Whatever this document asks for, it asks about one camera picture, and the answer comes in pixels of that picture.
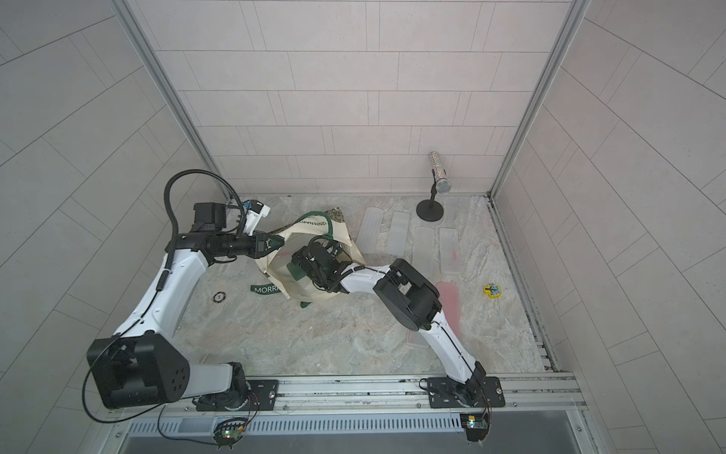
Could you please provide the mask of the cream canvas tote bag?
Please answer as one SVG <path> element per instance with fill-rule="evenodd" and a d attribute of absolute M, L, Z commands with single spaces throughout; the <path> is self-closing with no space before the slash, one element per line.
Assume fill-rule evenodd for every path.
<path fill-rule="evenodd" d="M 283 246 L 255 263 L 290 299 L 314 303 L 344 293 L 342 279 L 365 265 L 340 208 L 308 212 L 273 233 Z"/>

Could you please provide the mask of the translucent pink pencil case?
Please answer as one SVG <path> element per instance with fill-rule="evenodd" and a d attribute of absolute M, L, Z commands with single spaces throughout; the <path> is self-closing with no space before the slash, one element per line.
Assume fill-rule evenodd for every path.
<path fill-rule="evenodd" d="M 439 282 L 436 288 L 440 293 L 440 302 L 444 316 L 454 334 L 461 334 L 461 303 L 459 302 L 459 288 L 455 283 Z"/>

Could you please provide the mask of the dark green pencil case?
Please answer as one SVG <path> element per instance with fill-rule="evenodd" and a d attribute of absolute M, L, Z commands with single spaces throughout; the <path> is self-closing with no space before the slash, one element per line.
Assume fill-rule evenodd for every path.
<path fill-rule="evenodd" d="M 287 264 L 287 269 L 295 281 L 300 281 L 310 274 L 310 264 L 302 257 L 293 257 L 289 264 Z"/>

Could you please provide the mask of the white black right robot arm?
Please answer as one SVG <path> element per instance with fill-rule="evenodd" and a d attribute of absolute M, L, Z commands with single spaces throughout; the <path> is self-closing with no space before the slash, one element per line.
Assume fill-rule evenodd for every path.
<path fill-rule="evenodd" d="M 426 378 L 420 388 L 439 408 L 502 408 L 505 400 L 497 378 L 488 378 L 479 361 L 465 349 L 448 323 L 440 291 L 408 261 L 366 266 L 353 261 L 336 240 L 315 236 L 291 258 L 295 277 L 303 274 L 327 293 L 370 293 L 395 320 L 418 332 L 444 366 L 445 378 Z"/>

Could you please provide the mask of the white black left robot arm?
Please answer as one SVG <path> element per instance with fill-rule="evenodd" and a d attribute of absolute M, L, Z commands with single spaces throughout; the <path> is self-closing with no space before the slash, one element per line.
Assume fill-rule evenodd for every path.
<path fill-rule="evenodd" d="M 201 412 L 241 410 L 251 403 L 240 363 L 192 363 L 172 338 L 198 281 L 211 266 L 238 257 L 267 257 L 285 240 L 258 230 L 259 221 L 270 213 L 266 204 L 242 201 L 237 195 L 232 205 L 239 212 L 236 228 L 226 227 L 228 204 L 201 202 L 194 207 L 191 230 L 181 231 L 171 191 L 191 173 L 177 173 L 164 187 L 171 238 L 158 274 L 128 319 L 111 337 L 94 340 L 87 351 L 84 379 L 96 384 L 108 410 L 140 407 L 149 412 L 187 398 Z"/>

